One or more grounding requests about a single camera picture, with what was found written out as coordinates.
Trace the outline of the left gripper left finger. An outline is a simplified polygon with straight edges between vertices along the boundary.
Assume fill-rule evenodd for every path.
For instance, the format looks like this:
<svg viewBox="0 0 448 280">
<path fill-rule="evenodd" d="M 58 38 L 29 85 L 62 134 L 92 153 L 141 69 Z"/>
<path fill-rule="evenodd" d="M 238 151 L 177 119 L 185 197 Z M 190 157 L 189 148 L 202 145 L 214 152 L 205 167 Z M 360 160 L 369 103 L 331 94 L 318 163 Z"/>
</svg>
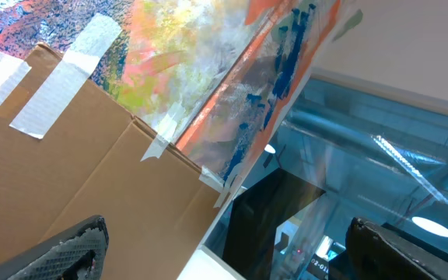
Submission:
<svg viewBox="0 0 448 280">
<path fill-rule="evenodd" d="M 0 264 L 0 280 L 100 280 L 107 224 L 93 215 Z"/>
</svg>

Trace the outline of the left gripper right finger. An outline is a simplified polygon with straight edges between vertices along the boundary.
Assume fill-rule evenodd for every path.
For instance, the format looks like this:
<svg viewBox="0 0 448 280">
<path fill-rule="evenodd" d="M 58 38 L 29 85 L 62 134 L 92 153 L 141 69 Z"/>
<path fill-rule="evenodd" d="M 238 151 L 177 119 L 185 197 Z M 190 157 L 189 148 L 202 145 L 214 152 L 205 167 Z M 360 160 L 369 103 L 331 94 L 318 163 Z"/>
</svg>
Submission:
<svg viewBox="0 0 448 280">
<path fill-rule="evenodd" d="M 448 253 L 388 223 L 355 217 L 345 253 L 359 279 L 448 280 Z"/>
</svg>

